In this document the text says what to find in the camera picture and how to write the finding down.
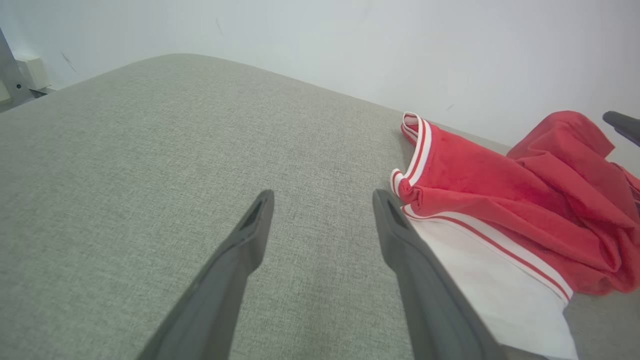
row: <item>textured fabric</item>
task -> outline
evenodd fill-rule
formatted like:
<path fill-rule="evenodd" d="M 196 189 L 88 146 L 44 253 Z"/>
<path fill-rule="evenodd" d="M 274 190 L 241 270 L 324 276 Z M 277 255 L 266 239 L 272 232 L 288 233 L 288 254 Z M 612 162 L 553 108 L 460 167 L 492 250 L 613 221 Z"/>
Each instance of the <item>textured fabric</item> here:
<path fill-rule="evenodd" d="M 231 358 L 410 359 L 371 207 L 384 174 L 412 155 L 398 116 L 195 55 L 141 61 L 0 114 L 0 357 L 134 359 L 272 188 Z M 567 312 L 582 360 L 640 352 L 637 296 L 578 300 Z"/>
<path fill-rule="evenodd" d="M 534 256 L 496 249 L 566 300 L 572 289 L 604 295 L 640 286 L 633 177 L 605 160 L 613 145 L 585 116 L 549 115 L 506 157 L 411 113 L 401 131 L 415 153 L 391 184 L 408 216 L 457 211 L 490 224 Z"/>

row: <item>white stripe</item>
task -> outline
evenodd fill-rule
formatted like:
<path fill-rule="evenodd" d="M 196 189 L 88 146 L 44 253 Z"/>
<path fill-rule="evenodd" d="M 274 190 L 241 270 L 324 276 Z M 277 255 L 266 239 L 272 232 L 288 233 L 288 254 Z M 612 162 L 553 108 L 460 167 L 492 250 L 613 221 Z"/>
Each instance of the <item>white stripe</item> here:
<path fill-rule="evenodd" d="M 443 213 L 432 215 L 432 217 L 435 217 L 435 216 L 454 218 L 456 220 L 466 223 L 470 227 L 473 227 L 475 230 L 478 230 L 480 233 L 483 233 L 485 236 L 495 241 L 498 245 L 505 248 L 510 253 L 518 256 L 520 259 L 523 259 L 529 264 L 535 266 L 538 270 L 540 270 L 541 272 L 549 276 L 551 279 L 553 279 L 555 282 L 557 282 L 562 287 L 562 289 L 567 293 L 567 295 L 569 295 L 569 298 L 573 297 L 573 290 L 571 289 L 569 284 L 567 284 L 567 282 L 564 280 L 564 278 L 562 277 L 562 275 L 560 275 L 558 271 L 552 268 L 544 260 L 540 259 L 536 254 L 520 246 L 515 241 L 511 240 L 505 234 L 502 234 L 500 231 L 496 230 L 486 222 L 483 222 L 482 220 L 479 220 L 472 216 L 462 214 L 462 213 L 456 213 L 453 211 L 445 211 Z M 494 251 L 496 254 L 500 255 L 502 258 L 516 265 L 519 269 L 523 270 L 524 272 L 531 275 L 538 281 L 542 282 L 544 285 L 547 285 L 551 290 L 553 290 L 560 297 L 560 299 L 564 301 L 565 304 L 568 303 L 563 292 L 560 289 L 558 289 L 555 284 L 551 283 L 549 280 L 542 277 L 540 274 L 535 272 L 533 269 L 529 268 L 527 265 L 519 262 L 512 256 L 504 253 L 502 250 L 498 249 L 491 243 L 488 243 L 487 241 L 483 240 L 481 237 L 474 234 L 472 231 L 469 231 L 467 228 L 444 219 L 428 219 L 428 221 L 441 222 L 441 223 L 449 224 L 451 226 L 456 226 L 459 230 L 465 232 L 467 235 L 471 236 L 477 241 L 480 241 L 480 243 L 482 243 L 484 246 Z"/>
<path fill-rule="evenodd" d="M 418 124 L 419 119 L 420 117 L 418 116 L 418 114 L 412 113 L 409 111 L 405 111 L 404 114 L 402 115 L 402 122 L 403 124 L 406 124 L 406 125 L 416 125 Z"/>
<path fill-rule="evenodd" d="M 407 132 L 409 132 L 411 135 L 418 136 L 418 132 L 416 132 L 416 130 L 413 130 L 412 128 L 408 127 L 406 124 L 402 124 L 402 127 L 405 130 L 407 130 Z"/>
<path fill-rule="evenodd" d="M 398 192 L 398 185 L 400 185 L 400 181 L 402 179 L 402 172 L 400 170 L 395 168 L 393 171 L 391 171 L 391 190 L 396 196 L 400 196 Z"/>
<path fill-rule="evenodd" d="M 411 138 L 413 139 L 413 141 L 415 141 L 415 142 L 417 142 L 417 141 L 418 141 L 418 136 L 414 134 L 414 133 L 415 133 L 415 131 L 413 131 L 412 129 L 410 129 L 409 127 L 406 127 L 406 126 L 404 126 L 404 125 L 402 126 L 402 128 L 403 128 L 405 131 L 406 131 L 406 130 L 409 130 L 409 131 L 407 131 L 407 132 L 406 132 L 406 134 L 407 134 L 407 136 L 411 137 Z"/>
<path fill-rule="evenodd" d="M 415 152 L 413 153 L 412 162 L 414 162 L 414 159 L 417 158 L 421 147 L 422 147 L 422 156 L 420 157 L 420 160 L 418 161 L 418 163 L 415 164 L 417 168 L 413 173 L 413 176 L 409 178 L 409 184 L 411 186 L 415 185 L 415 183 L 417 183 L 418 180 L 420 179 L 420 176 L 422 176 L 422 171 L 424 170 L 424 167 L 427 163 L 427 159 L 429 158 L 429 151 L 431 150 L 431 126 L 429 125 L 428 122 L 426 122 L 423 119 L 421 119 L 420 122 L 418 122 L 418 124 L 419 124 L 418 139 L 420 141 L 422 140 L 422 132 L 424 132 L 424 141 L 421 142 L 419 146 L 418 146 L 418 143 L 416 143 L 416 146 L 415 146 Z"/>

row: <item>red stripe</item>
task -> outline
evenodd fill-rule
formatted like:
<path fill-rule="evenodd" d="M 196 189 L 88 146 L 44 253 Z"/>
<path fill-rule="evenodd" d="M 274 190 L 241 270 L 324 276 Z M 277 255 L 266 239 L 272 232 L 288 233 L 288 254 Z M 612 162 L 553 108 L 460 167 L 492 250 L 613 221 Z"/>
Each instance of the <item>red stripe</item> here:
<path fill-rule="evenodd" d="M 415 132 L 415 130 L 413 130 L 412 128 L 408 127 L 405 123 L 403 123 L 402 126 L 404 127 L 405 130 L 409 131 L 411 134 L 414 134 L 414 135 L 418 134 L 418 133 Z"/>
<path fill-rule="evenodd" d="M 422 119 L 420 120 L 422 121 L 422 138 L 420 138 L 420 151 L 418 152 L 418 158 L 415 160 L 415 163 L 413 164 L 413 169 L 411 169 L 411 174 L 406 177 L 407 179 L 411 179 L 412 176 L 415 174 L 416 169 L 418 169 L 418 164 L 420 163 L 420 158 L 422 157 L 422 145 L 424 144 L 424 138 L 426 137 L 426 133 L 427 133 L 424 127 L 428 125 L 424 123 L 424 120 Z"/>
<path fill-rule="evenodd" d="M 408 137 L 409 139 L 413 140 L 413 142 L 416 142 L 418 140 L 417 136 L 412 135 L 410 133 L 407 133 L 403 126 L 400 127 L 400 130 L 406 135 L 406 137 Z"/>
<path fill-rule="evenodd" d="M 566 293 L 566 291 L 563 289 L 562 286 L 560 286 L 560 284 L 558 284 L 555 280 L 553 280 L 549 275 L 545 274 L 544 272 L 542 272 L 542 270 L 540 270 L 539 268 L 536 268 L 535 266 L 533 266 L 532 264 L 526 262 L 526 260 L 520 258 L 519 256 L 517 256 L 516 254 L 510 252 L 509 250 L 505 249 L 504 247 L 501 247 L 498 243 L 496 243 L 495 241 L 493 241 L 491 238 L 489 238 L 488 236 L 484 235 L 483 233 L 479 232 L 478 230 L 474 229 L 473 227 L 471 227 L 470 225 L 454 219 L 454 218 L 450 218 L 450 217 L 429 217 L 428 219 L 432 219 L 432 218 L 440 218 L 442 220 L 446 220 L 446 221 L 450 221 L 450 222 L 454 222 L 460 226 L 463 226 L 465 228 L 467 228 L 469 231 L 471 231 L 472 233 L 480 236 L 482 239 L 484 239 L 485 241 L 487 241 L 488 243 L 490 243 L 491 245 L 497 247 L 498 249 L 500 249 L 502 252 L 504 252 L 505 254 L 511 256 L 512 258 L 516 259 L 517 261 L 521 262 L 522 264 L 524 264 L 526 267 L 530 268 L 531 270 L 535 271 L 536 273 L 538 273 L 540 276 L 544 277 L 546 280 L 548 280 L 549 282 L 551 282 L 553 285 L 555 285 L 558 289 L 560 289 L 560 291 L 564 294 L 564 296 L 566 297 L 567 301 L 569 301 L 569 294 Z"/>
<path fill-rule="evenodd" d="M 400 196 L 396 192 L 396 176 L 398 176 L 398 174 L 402 174 L 402 172 L 398 170 L 394 172 L 394 175 L 391 177 L 391 190 L 393 190 L 394 194 L 396 194 L 397 196 Z"/>

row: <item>white electrical box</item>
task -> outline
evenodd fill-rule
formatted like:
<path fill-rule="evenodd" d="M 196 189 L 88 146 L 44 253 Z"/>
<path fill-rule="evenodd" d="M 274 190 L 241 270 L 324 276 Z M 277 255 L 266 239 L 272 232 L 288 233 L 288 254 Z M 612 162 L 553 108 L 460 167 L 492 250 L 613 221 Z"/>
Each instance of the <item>white electrical box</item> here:
<path fill-rule="evenodd" d="M 16 58 L 18 68 L 27 81 L 27 87 L 32 90 L 40 90 L 50 84 L 47 73 L 44 72 L 44 65 L 40 58 Z"/>

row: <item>white fabric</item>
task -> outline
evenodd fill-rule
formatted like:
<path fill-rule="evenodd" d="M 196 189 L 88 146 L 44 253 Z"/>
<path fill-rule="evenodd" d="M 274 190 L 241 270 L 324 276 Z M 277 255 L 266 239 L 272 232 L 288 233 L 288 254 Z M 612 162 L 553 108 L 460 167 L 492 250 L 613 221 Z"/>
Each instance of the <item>white fabric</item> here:
<path fill-rule="evenodd" d="M 548 286 L 458 224 L 409 221 L 499 343 L 549 359 L 578 359 L 565 303 Z"/>

